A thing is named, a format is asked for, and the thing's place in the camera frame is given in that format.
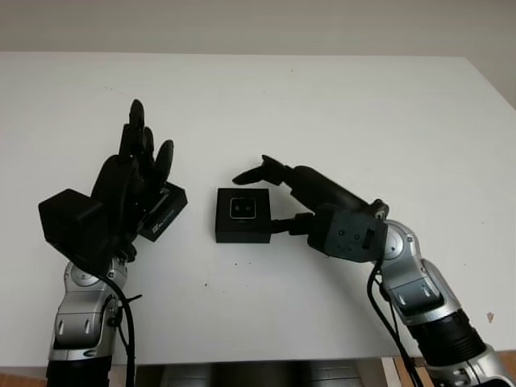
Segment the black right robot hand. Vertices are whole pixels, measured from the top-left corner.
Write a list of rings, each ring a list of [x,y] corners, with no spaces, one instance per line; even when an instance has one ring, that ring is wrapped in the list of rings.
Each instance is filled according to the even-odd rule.
[[[291,188],[290,195],[313,212],[329,204],[378,219],[387,218],[389,213],[389,206],[380,199],[367,203],[311,167],[299,165],[291,168],[266,155],[262,156],[261,165],[237,175],[232,181],[237,185],[259,181],[273,185],[284,183]]]

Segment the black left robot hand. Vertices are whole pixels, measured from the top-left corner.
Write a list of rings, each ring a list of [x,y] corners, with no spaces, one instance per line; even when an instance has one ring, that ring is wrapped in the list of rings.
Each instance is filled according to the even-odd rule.
[[[133,242],[145,221],[164,201],[164,186],[173,163],[174,142],[165,140],[154,152],[152,130],[146,126],[143,103],[135,99],[123,125],[119,151],[104,162],[91,197],[107,213],[114,253],[135,259]]]

